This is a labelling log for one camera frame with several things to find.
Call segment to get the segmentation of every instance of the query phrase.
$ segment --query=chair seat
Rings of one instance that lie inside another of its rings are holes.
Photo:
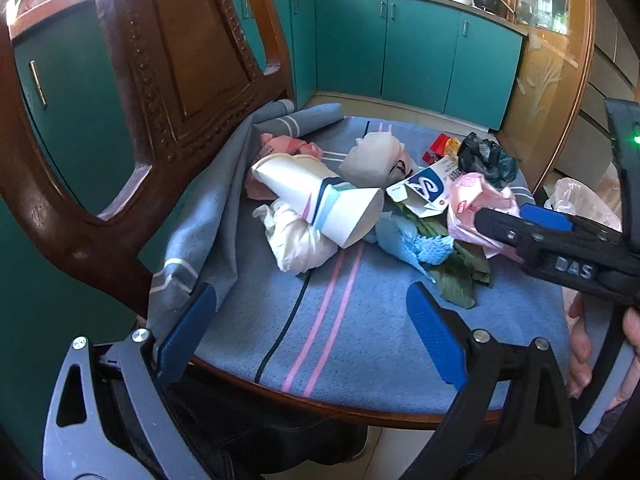
[[[345,153],[345,146],[362,136],[366,121],[347,118],[305,140]],[[381,121],[371,121],[371,129],[377,130]],[[420,160],[439,133],[391,124],[414,160]],[[339,165],[325,163],[333,170]],[[501,342],[521,345],[546,337],[562,373],[567,372],[561,288],[524,275],[511,260],[491,259],[495,285],[476,285],[478,304],[471,310],[443,300],[425,276],[364,241],[293,276],[278,269],[263,225],[252,218],[258,205],[241,198],[238,280],[196,352],[212,366],[273,390],[351,408],[444,413],[456,391],[440,380],[404,304],[407,287],[422,281],[441,306],[459,312],[472,329],[484,328]],[[498,386],[491,409],[501,408],[507,387]]]

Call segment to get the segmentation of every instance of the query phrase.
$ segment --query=blue cloth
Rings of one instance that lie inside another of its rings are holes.
[[[408,218],[386,211],[374,227],[375,241],[380,248],[427,275],[421,262],[439,265],[453,252],[453,238],[427,238],[418,234],[418,228]]]
[[[441,306],[470,328],[499,341],[528,345],[547,338],[568,371],[568,329],[561,288],[526,276],[502,256],[490,261],[495,286],[476,286],[471,310],[444,301],[417,269],[377,246],[358,242],[307,274],[281,272],[252,218],[257,202],[242,195],[246,169],[259,150],[255,125],[286,115],[266,105],[238,127],[212,164],[190,185],[149,297],[149,327],[181,304],[197,282],[210,283],[218,302],[196,354],[211,365],[274,390],[356,408],[395,413],[443,413],[456,391],[440,380],[408,319],[405,294],[422,281]],[[362,137],[367,118],[345,118],[305,140],[324,150],[339,173],[346,153]],[[370,130],[383,122],[370,120]],[[416,161],[440,133],[391,122],[393,134]],[[522,174],[517,199],[533,203]],[[504,402],[500,385],[491,409]]]

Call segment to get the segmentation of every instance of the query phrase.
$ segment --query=black pants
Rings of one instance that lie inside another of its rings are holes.
[[[138,459],[162,478],[143,434],[114,385]],[[253,480],[305,460],[343,462],[365,444],[367,427],[322,418],[228,384],[196,367],[166,392],[174,420],[216,480]]]

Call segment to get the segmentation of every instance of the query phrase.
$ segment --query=pink plastic bag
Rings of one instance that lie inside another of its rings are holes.
[[[498,191],[481,173],[467,173],[455,182],[447,179],[445,186],[449,195],[449,235],[456,240],[481,246],[487,258],[504,254],[512,260],[520,261],[514,248],[480,234],[474,227],[476,211],[483,207],[520,216],[520,208],[511,189],[505,187]]]
[[[322,149],[318,148],[318,146],[312,142],[305,142],[304,140],[294,139],[286,135],[274,137],[271,134],[262,134],[260,141],[262,142],[262,149],[260,153],[258,153],[258,156],[255,157],[254,164],[261,158],[271,155],[271,153],[311,155],[318,160],[322,158]],[[274,200],[277,198],[271,189],[255,179],[251,173],[251,169],[246,172],[244,188],[246,189],[246,195],[252,200]]]

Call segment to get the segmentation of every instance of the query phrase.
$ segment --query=cabinet handle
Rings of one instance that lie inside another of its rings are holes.
[[[38,77],[38,67],[36,66],[36,60],[32,59],[29,62],[29,68],[31,69],[31,76],[33,77],[33,82],[36,85],[36,90],[38,91],[38,95],[40,96],[40,101],[42,102],[42,107],[47,107],[47,99],[44,97],[44,90],[42,89],[42,83],[40,82],[40,78]]]
[[[242,19],[246,20],[249,17],[249,13],[247,9],[249,8],[249,3],[247,0],[240,0],[240,14],[242,15]]]

